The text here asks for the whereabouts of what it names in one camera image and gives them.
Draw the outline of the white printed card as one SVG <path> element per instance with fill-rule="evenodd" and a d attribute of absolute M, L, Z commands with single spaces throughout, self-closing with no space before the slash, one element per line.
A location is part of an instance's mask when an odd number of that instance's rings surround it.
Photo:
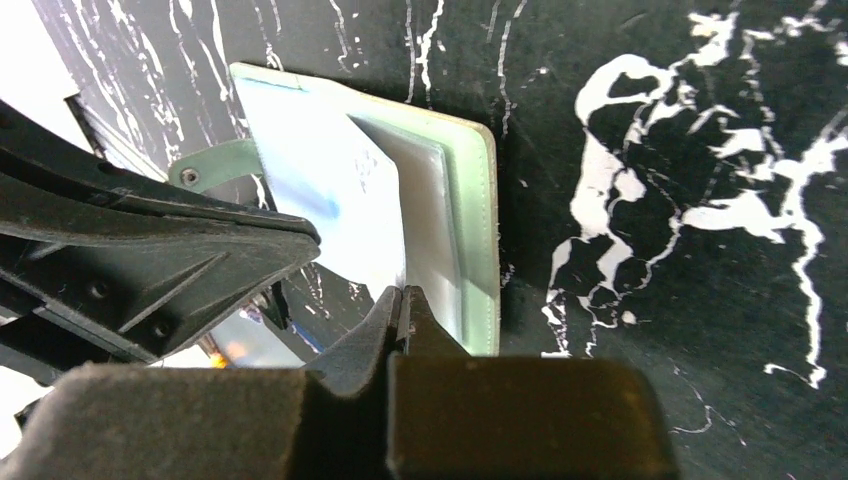
<path fill-rule="evenodd" d="M 374 298 L 403 286 L 395 163 L 328 101 L 249 76 L 234 82 L 276 208 L 316 228 L 318 263 Z"/>

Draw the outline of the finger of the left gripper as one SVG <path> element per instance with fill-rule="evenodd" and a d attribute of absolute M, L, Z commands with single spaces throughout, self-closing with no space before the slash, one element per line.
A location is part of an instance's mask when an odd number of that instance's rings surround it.
<path fill-rule="evenodd" d="M 51 365 L 153 362 L 315 259 L 307 220 L 119 168 L 1 107 L 1 291 Z"/>

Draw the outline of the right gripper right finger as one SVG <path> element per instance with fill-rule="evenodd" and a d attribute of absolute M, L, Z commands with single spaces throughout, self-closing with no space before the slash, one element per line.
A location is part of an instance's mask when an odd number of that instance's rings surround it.
<path fill-rule="evenodd" d="M 402 295 L 388 361 L 387 468 L 397 479 L 675 479 L 656 393 L 610 360 L 468 354 L 422 289 Z"/>

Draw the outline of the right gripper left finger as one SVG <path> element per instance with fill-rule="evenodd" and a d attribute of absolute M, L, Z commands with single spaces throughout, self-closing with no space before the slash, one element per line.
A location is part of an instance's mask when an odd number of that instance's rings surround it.
<path fill-rule="evenodd" d="M 297 369 L 86 365 L 35 407 L 5 479 L 384 479 L 402 293 Z"/>

